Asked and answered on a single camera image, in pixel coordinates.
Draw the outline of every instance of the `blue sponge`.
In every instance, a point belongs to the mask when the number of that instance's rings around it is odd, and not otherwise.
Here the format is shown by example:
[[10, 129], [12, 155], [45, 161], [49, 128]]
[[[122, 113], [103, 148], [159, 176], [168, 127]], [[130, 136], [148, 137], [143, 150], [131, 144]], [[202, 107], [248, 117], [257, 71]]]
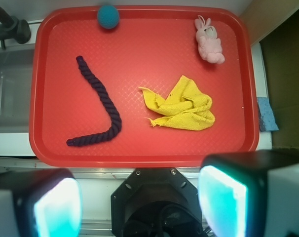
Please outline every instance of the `blue sponge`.
[[278, 131], [279, 128], [274, 119], [272, 108], [266, 97], [257, 97], [259, 108], [259, 127], [261, 132]]

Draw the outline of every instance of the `faucet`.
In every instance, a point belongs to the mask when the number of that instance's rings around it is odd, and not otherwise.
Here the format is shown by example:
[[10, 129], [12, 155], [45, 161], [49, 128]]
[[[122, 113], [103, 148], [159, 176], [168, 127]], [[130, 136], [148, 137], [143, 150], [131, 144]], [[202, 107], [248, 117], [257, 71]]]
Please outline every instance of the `faucet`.
[[9, 16], [1, 7], [0, 22], [0, 43], [2, 49], [6, 49], [5, 40], [7, 39], [15, 39], [18, 43], [23, 44], [31, 38], [31, 31], [27, 21]]

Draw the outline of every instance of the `sink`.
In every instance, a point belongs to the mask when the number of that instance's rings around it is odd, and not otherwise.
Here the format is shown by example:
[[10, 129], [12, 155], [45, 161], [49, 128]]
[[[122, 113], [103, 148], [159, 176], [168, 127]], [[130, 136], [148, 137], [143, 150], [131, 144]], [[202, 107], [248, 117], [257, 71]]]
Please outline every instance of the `sink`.
[[34, 44], [0, 49], [0, 133], [29, 130]]

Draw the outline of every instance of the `twisted rope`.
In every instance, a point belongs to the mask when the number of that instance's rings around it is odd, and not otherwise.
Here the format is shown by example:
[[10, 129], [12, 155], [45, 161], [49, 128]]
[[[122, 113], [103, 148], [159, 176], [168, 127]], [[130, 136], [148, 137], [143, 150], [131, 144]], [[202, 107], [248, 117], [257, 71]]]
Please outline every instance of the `twisted rope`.
[[82, 147], [82, 146], [97, 144], [100, 142], [110, 141], [121, 131], [122, 120], [120, 118], [120, 114], [116, 109], [116, 107], [114, 106], [112, 100], [109, 98], [105, 86], [90, 71], [89, 67], [87, 66], [87, 63], [84, 61], [84, 58], [82, 56], [78, 56], [76, 60], [81, 74], [89, 82], [91, 87], [94, 88], [95, 91], [98, 93], [100, 101], [102, 102], [107, 113], [109, 114], [111, 119], [111, 127], [106, 132], [69, 139], [67, 140], [66, 144], [68, 146]]

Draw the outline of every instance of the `yellow towel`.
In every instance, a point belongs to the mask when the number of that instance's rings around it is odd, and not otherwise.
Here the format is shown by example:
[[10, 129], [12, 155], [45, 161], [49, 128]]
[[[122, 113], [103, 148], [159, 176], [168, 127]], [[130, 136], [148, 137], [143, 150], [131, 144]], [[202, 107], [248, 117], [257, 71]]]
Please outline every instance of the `yellow towel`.
[[200, 131], [211, 127], [215, 117], [211, 113], [212, 99], [203, 94], [193, 80], [181, 76], [167, 99], [140, 87], [146, 106], [164, 117], [151, 120], [152, 126]]

